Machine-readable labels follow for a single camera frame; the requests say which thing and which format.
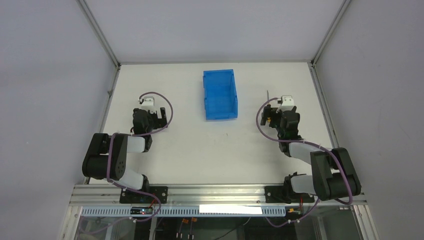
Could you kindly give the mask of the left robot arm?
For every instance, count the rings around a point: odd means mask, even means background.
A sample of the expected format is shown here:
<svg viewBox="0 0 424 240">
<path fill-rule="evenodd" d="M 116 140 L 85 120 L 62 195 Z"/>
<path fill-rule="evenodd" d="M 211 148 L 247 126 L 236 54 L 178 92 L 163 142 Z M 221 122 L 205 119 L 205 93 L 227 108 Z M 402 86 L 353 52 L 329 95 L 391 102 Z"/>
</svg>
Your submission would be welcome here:
<svg viewBox="0 0 424 240">
<path fill-rule="evenodd" d="M 133 110 L 134 135 L 127 133 L 95 133 L 92 136 L 82 163 L 82 173 L 87 178 L 105 180 L 123 189 L 133 189 L 151 194 L 148 177 L 127 167 L 127 155 L 147 153 L 153 143 L 152 133 L 168 123 L 166 109 L 135 108 Z"/>
</svg>

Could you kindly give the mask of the black yellow screwdriver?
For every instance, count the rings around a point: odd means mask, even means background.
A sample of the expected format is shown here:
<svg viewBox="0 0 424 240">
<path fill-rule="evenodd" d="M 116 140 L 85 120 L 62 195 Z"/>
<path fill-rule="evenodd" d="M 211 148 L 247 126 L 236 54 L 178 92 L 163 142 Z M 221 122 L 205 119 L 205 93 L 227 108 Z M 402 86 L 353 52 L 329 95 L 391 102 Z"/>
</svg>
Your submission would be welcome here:
<svg viewBox="0 0 424 240">
<path fill-rule="evenodd" d="M 271 102 L 267 103 L 267 105 L 264 108 L 264 111 L 266 112 L 264 113 L 264 115 L 266 116 L 266 121 L 270 124 L 273 117 L 273 108 L 272 108 Z"/>
</svg>

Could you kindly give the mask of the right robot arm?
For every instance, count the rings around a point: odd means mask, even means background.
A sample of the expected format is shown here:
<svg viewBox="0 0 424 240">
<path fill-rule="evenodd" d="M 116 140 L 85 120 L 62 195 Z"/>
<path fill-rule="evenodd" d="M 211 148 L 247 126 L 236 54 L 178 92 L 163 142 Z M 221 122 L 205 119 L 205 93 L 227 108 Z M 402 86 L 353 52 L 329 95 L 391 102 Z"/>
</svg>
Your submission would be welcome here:
<svg viewBox="0 0 424 240">
<path fill-rule="evenodd" d="M 309 194 L 321 201 L 335 200 L 344 205 L 353 203 L 354 197 L 362 192 L 362 186 L 351 156 L 344 147 L 326 148 L 301 137 L 299 124 L 301 115 L 293 104 L 272 107 L 268 102 L 257 112 L 256 126 L 260 133 L 264 125 L 277 132 L 275 138 L 280 151 L 289 158 L 301 160 L 311 167 L 311 174 L 292 174 L 285 183 L 288 185 L 288 199 L 293 194 Z"/>
</svg>

